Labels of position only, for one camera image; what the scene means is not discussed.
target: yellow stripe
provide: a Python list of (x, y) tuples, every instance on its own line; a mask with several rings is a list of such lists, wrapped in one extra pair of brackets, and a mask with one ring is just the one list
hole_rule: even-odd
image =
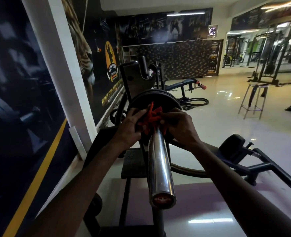
[(57, 150), (58, 144), (60, 142), (62, 133), (64, 131), (66, 125), (66, 119), (62, 123), (60, 130), (58, 131), (52, 145), (50, 146), (43, 162), (41, 163), (41, 166), (39, 167), (39, 170), (37, 171), (32, 183), (30, 184), (23, 200), (21, 201), (18, 209), (16, 210), (16, 213), (14, 214), (12, 220), (10, 221), (9, 225), (7, 226), (3, 237), (14, 237), (25, 218), (25, 215), (40, 187), (40, 184), (45, 177), (45, 174), (49, 168), (49, 165), (51, 163), (51, 160), (54, 156), (55, 151)]

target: hand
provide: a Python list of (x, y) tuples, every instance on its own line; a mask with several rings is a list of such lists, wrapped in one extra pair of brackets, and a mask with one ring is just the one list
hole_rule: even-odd
[(144, 131), (143, 127), (141, 130), (136, 131), (135, 126), (138, 120), (147, 113), (148, 108), (138, 111), (136, 114), (134, 114), (136, 111), (137, 108), (131, 108), (129, 110), (126, 118), (118, 127), (117, 132), (109, 142), (110, 144), (115, 145), (120, 152), (123, 152), (132, 147), (138, 140), (140, 140), (141, 132)]
[(195, 130), (192, 117), (186, 112), (174, 108), (170, 112), (160, 113), (160, 115), (163, 119), (161, 123), (167, 125), (169, 132), (186, 149), (201, 142)]

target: person's left hand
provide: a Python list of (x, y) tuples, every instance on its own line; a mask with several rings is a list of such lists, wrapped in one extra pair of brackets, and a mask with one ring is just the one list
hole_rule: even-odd
[(138, 140), (140, 140), (141, 132), (144, 131), (143, 127), (141, 127), (140, 130), (136, 130), (135, 126), (138, 120), (147, 113), (148, 108), (134, 114), (136, 111), (137, 108), (131, 108), (129, 110), (124, 121), (118, 127), (114, 137), (109, 142), (110, 144), (115, 145), (120, 152), (132, 147)]

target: city club logo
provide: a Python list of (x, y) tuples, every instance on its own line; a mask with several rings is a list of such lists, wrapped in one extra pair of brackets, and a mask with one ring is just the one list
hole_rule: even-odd
[(107, 65), (107, 76), (112, 82), (117, 78), (117, 64), (114, 54), (114, 50), (111, 47), (109, 41), (105, 44), (105, 54), (106, 54), (106, 65)]

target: person's right hand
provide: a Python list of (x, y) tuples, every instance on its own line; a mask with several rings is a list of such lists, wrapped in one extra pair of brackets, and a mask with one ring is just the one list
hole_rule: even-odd
[(174, 108), (170, 112), (160, 113), (160, 116), (164, 120), (161, 123), (167, 125), (169, 132), (186, 149), (201, 142), (195, 130), (192, 117), (186, 112)]

